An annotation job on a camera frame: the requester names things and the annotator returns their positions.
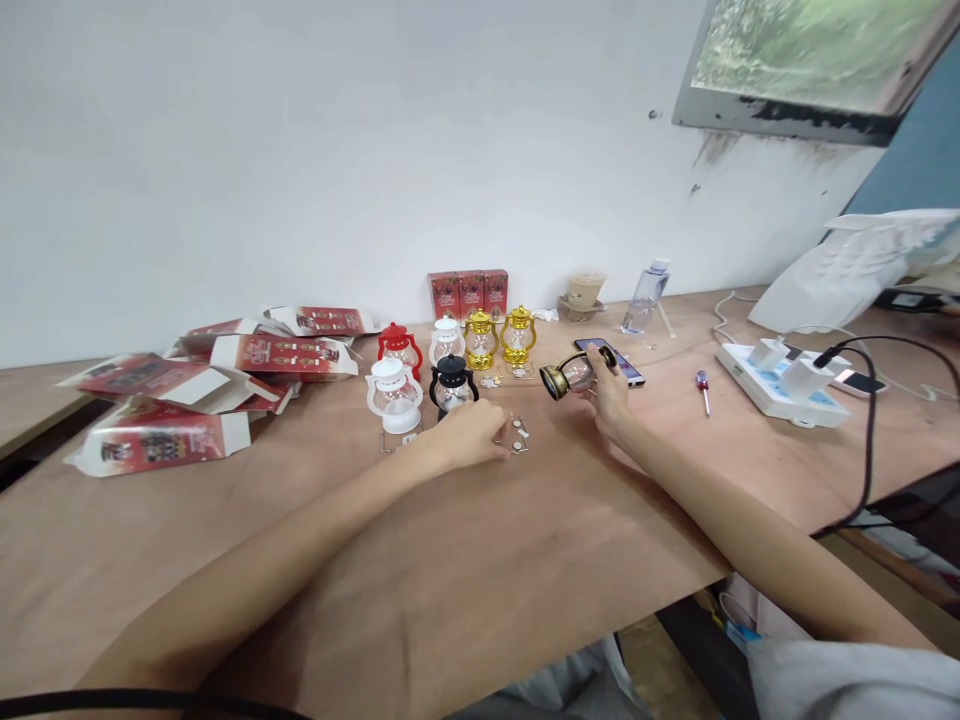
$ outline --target smartphone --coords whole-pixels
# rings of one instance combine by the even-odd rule
[[[796,360],[804,353],[803,350],[794,345],[789,345],[787,343],[784,343],[784,345],[790,348],[790,352],[787,353],[787,360]],[[868,398],[873,393],[883,392],[887,389],[887,384],[885,382],[871,380],[869,375],[864,375],[863,373],[857,372],[856,370],[850,370],[849,368],[831,380],[830,385],[837,388],[837,390],[842,390],[848,395],[853,395],[854,397],[859,398]]]
[[[623,355],[617,352],[617,349],[613,347],[603,338],[584,338],[583,340],[574,340],[573,344],[576,345],[580,350],[586,350],[587,345],[593,343],[597,347],[602,347],[606,345],[608,348],[613,350],[613,354],[617,356],[617,364],[620,366],[620,371],[627,378],[627,385],[630,387],[641,387],[644,383],[647,382],[647,379],[640,374],[640,371],[637,370],[633,365],[628,363],[623,359]]]

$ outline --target black cable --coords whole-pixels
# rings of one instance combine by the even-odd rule
[[[940,360],[943,361],[943,364],[947,366],[947,371],[950,373],[950,376],[953,378],[954,389],[956,390],[958,403],[960,403],[960,372],[957,371],[956,365],[944,355],[942,352],[936,348],[927,345],[926,343],[919,342],[917,340],[910,340],[909,338],[897,337],[895,335],[863,335],[860,337],[852,337],[847,340],[843,340],[833,347],[827,349],[823,354],[821,354],[813,364],[816,367],[825,367],[833,358],[840,354],[844,350],[851,350],[858,355],[860,355],[867,363],[867,367],[870,370],[870,379],[876,384],[876,368],[873,365],[873,361],[870,356],[856,348],[847,347],[852,342],[858,342],[860,340],[896,340],[897,342],[907,343],[908,345],[914,345],[919,348],[923,348],[928,352],[936,355]],[[825,535],[829,535],[842,527],[847,526],[847,524],[855,518],[860,512],[866,508],[867,502],[869,501],[870,491],[873,488],[873,432],[874,432],[874,421],[876,419],[876,396],[875,392],[870,393],[870,409],[867,415],[867,442],[866,442],[866,469],[864,472],[864,481],[863,481],[863,494],[861,495],[860,502],[857,504],[857,507],[852,513],[847,515],[843,520],[829,525],[819,533],[815,534],[815,538],[820,538]],[[888,527],[888,526],[897,526],[903,525],[906,523],[919,522],[920,520],[926,519],[935,513],[940,507],[943,506],[950,498],[952,498],[958,491],[960,491],[960,483],[957,483],[953,489],[941,497],[937,502],[933,503],[929,508],[927,508],[923,513],[921,513],[916,518],[911,520],[902,521],[902,522],[890,522],[890,523],[878,523],[875,525],[849,525],[852,528],[866,529],[866,528],[876,528],[876,527]]]
[[[825,352],[823,355],[826,355],[836,348],[837,346],[834,345],[834,347],[830,348],[830,350],[827,350],[827,352]],[[867,353],[863,352],[863,350],[858,350],[857,348],[851,347],[841,347],[833,353],[827,362],[832,360],[838,353],[843,352],[844,350],[854,352],[863,358],[864,362],[867,363],[867,371],[870,373],[871,384],[876,386],[877,368],[873,364],[873,359]],[[817,364],[819,359],[820,358],[817,358],[817,360],[814,361],[814,365]],[[814,537],[817,539],[830,535],[840,528],[845,527],[851,520],[856,518],[863,511],[863,509],[867,506],[867,503],[870,501],[870,493],[873,490],[873,436],[877,423],[877,393],[870,393],[870,397],[867,402],[869,404],[867,405],[867,439],[864,450],[865,460],[863,468],[863,492],[860,494],[860,500],[857,501],[857,506],[842,520],[838,520],[833,525],[828,525],[814,535]]]
[[[293,710],[242,698],[144,688],[99,688],[0,700],[0,720],[65,710],[215,710],[254,720],[310,720]]]

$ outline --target black lantern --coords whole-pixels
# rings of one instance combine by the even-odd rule
[[[455,407],[480,399],[477,386],[473,384],[473,370],[467,370],[466,360],[456,355],[440,358],[440,362],[433,368],[430,399],[440,408],[438,421],[443,420]]]
[[[600,347],[600,355],[608,368],[616,367],[617,356],[606,345]],[[559,365],[546,365],[540,368],[540,379],[550,393],[550,397],[559,400],[571,390],[584,390],[590,387],[594,378],[593,368],[587,360],[586,352],[574,353]]]

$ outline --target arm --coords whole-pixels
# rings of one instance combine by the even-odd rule
[[[458,408],[356,479],[244,541],[134,620],[77,687],[197,688],[404,494],[451,470],[509,458],[509,451],[491,442],[506,420],[507,414],[486,400]]]
[[[594,367],[603,367],[595,348]],[[597,426],[693,519],[730,564],[819,640],[936,648],[840,560],[708,465],[666,445],[627,409],[619,368],[600,372]]]

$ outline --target gray sleeve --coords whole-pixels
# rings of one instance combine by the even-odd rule
[[[939,653],[760,640],[747,660],[764,720],[960,718],[960,662]]]

